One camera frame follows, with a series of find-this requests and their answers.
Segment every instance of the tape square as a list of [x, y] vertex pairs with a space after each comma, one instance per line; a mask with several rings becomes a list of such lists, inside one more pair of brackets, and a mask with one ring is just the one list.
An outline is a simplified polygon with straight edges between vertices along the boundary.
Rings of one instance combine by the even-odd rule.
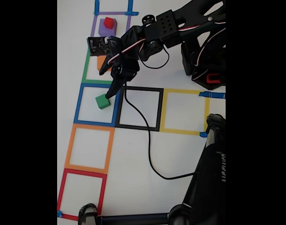
[[59, 190], [57, 210], [63, 212], [63, 217], [78, 220], [82, 206], [93, 203], [98, 214], [102, 212], [106, 174], [64, 169]]
[[[144, 119], [126, 102], [125, 87], [120, 91], [121, 98], [115, 127], [147, 130]], [[142, 112], [152, 131], [160, 129], [162, 97], [163, 89], [160, 88], [127, 86], [127, 99]]]
[[113, 127], [73, 124], [65, 168], [107, 174]]
[[165, 89], [161, 132], [199, 135], [207, 128], [209, 98], [199, 97], [199, 90]]
[[109, 99], [110, 106], [100, 109], [96, 97], [106, 94], [108, 84], [82, 83], [76, 106], [74, 123], [114, 127], [117, 117], [117, 107], [120, 92]]

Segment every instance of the white surface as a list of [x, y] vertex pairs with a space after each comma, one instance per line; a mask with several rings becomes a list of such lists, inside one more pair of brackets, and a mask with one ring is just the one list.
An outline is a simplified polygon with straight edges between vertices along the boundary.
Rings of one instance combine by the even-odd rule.
[[96, 97], [106, 94], [108, 88], [84, 87], [78, 120], [111, 123], [116, 96], [109, 99], [110, 106], [100, 109]]
[[[127, 11], [126, 0], [100, 1], [100, 11]], [[139, 15], [132, 17], [131, 26], [141, 25], [141, 18], [147, 14], [157, 16], [169, 9], [177, 10], [189, 1], [190, 0], [134, 0], [133, 11], [138, 11]], [[93, 24], [93, 12], [94, 0], [58, 0], [58, 195], [88, 50], [86, 39], [91, 34]], [[98, 20], [105, 17], [106, 15], [100, 15], [98, 16]], [[126, 29], [127, 16], [111, 15], [108, 17], [116, 18], [118, 22], [117, 35], [123, 35]], [[95, 30], [95, 34], [97, 36], [99, 36], [98, 27], [99, 21], [96, 23]], [[128, 83], [128, 85], [205, 90], [200, 85], [192, 82], [191, 76], [185, 75], [182, 65], [180, 46], [178, 45], [173, 48], [169, 48], [168, 52], [170, 53], [170, 61], [162, 69], [148, 69], [139, 62], [140, 71], [133, 81]], [[160, 54], [151, 57], [146, 64], [159, 66], [165, 62], [166, 57], [165, 52], [161, 52]], [[94, 64], [97, 65], [96, 63], [91, 62], [90, 66], [94, 66]], [[96, 79], [102, 78], [102, 80], [106, 80], [104, 76], [99, 76], [97, 70], [92, 68], [89, 68], [89, 70], [93, 73], [89, 74], [89, 79], [95, 79], [94, 77], [96, 77]], [[214, 91], [225, 92], [226, 88], [221, 87]], [[89, 107], [92, 107], [94, 104], [97, 106], [95, 102], [96, 96], [91, 97], [93, 99], [93, 104], [89, 105]], [[219, 111], [220, 105], [219, 103], [217, 104], [217, 107], [215, 107], [214, 104], [211, 104], [211, 113]], [[194, 105], [196, 108], [200, 107], [197, 102], [195, 102]], [[94, 111], [94, 114], [89, 118], [90, 120], [104, 120], [103, 115], [96, 114], [98, 111], [90, 109], [89, 107], [87, 108], [89, 111]], [[128, 130], [123, 128], [115, 129], [114, 146], [112, 148], [113, 152], [110, 158], [110, 168], [105, 188], [105, 199], [103, 202], [104, 215], [169, 212], [175, 204], [182, 202], [191, 178], [179, 180], [163, 180], [159, 178], [151, 170], [150, 165], [148, 164], [147, 135], [147, 131]], [[154, 166], [166, 176], [188, 173], [195, 169], [205, 141], [205, 138], [199, 138], [194, 135], [152, 132], [151, 152]], [[86, 178], [93, 179], [95, 181], [87, 183], [86, 179], [79, 180], [77, 175], [67, 175], [67, 181], [70, 179], [70, 181], [68, 181], [70, 182], [70, 184], [68, 184], [70, 187], [68, 187], [67, 184], [65, 186], [61, 209], [68, 209], [71, 211], [72, 215], [77, 215], [82, 205], [89, 202], [98, 204], [97, 198], [99, 198], [99, 196], [94, 197], [92, 195], [94, 195], [93, 190], [100, 190], [101, 179], [91, 177]], [[57, 221], [58, 225], [72, 225], [77, 223], [76, 221], [62, 218], [58, 218]]]
[[165, 128], [203, 131], [205, 98], [196, 94], [168, 93]]
[[110, 132], [77, 128], [70, 164], [104, 169]]
[[93, 24], [93, 0], [57, 1], [57, 195]]
[[[196, 169], [206, 139], [151, 132], [151, 157], [164, 176]], [[148, 162], [148, 132], [116, 128], [103, 201], [103, 215], [170, 212], [181, 204], [191, 177], [164, 180]]]
[[128, 0], [114, 0], [117, 3], [114, 4], [113, 0], [99, 0], [100, 12], [127, 12]]
[[60, 210], [78, 216], [79, 209], [93, 203], [98, 207], [102, 178], [68, 173]]
[[[156, 127], [159, 96], [160, 93], [158, 91], [127, 90], [128, 101], [142, 112], [149, 127]], [[146, 127], [146, 123], [141, 115], [125, 101], [124, 95], [120, 124]]]
[[78, 225], [77, 221], [70, 220], [70, 219], [64, 219], [64, 218], [58, 218], [58, 225]]
[[209, 113], [220, 114], [226, 119], [226, 99], [211, 98]]

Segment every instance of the robotic arm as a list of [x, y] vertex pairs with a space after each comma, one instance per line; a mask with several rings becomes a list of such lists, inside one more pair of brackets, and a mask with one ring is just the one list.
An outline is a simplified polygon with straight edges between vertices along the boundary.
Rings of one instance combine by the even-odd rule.
[[[100, 69], [110, 67], [113, 82], [106, 98], [117, 94], [139, 71], [138, 60], [181, 44], [183, 66], [192, 80], [213, 90], [226, 85], [226, 0], [223, 6], [204, 16], [220, 0], [192, 0], [181, 9], [169, 10], [156, 18], [146, 15], [142, 26], [132, 26], [121, 38], [88, 37], [91, 56], [106, 55]], [[197, 37], [210, 31], [202, 46]], [[207, 117], [207, 142], [196, 175], [193, 176], [183, 203], [169, 213], [99, 216], [96, 206], [81, 208], [78, 225], [224, 225], [226, 223], [226, 120], [217, 114]]]
[[[183, 66], [193, 81], [209, 90], [226, 85], [226, 0], [218, 10], [204, 16], [218, 2], [192, 0], [179, 10], [169, 10], [156, 18], [146, 15], [142, 26], [132, 26], [121, 38], [88, 37], [90, 55], [106, 55], [100, 75], [112, 67], [113, 82], [106, 98], [116, 95], [125, 82], [136, 76], [138, 60], [147, 61], [164, 45], [171, 48], [181, 44]], [[200, 46], [197, 37], [208, 31], [209, 37]]]

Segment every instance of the black tube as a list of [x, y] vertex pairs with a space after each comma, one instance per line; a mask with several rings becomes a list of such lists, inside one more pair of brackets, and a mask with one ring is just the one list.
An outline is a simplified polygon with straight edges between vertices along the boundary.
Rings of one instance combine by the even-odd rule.
[[193, 176], [183, 200], [192, 209], [195, 205], [200, 211], [199, 204], [205, 206], [204, 211], [208, 211], [205, 202], [213, 205], [221, 202], [219, 207], [225, 207], [226, 180], [223, 181], [222, 171], [226, 165], [222, 160], [226, 154], [226, 121], [220, 115], [210, 114], [206, 122], [207, 143], [196, 168], [197, 175]]
[[102, 217], [102, 225], [165, 225], [168, 213]]

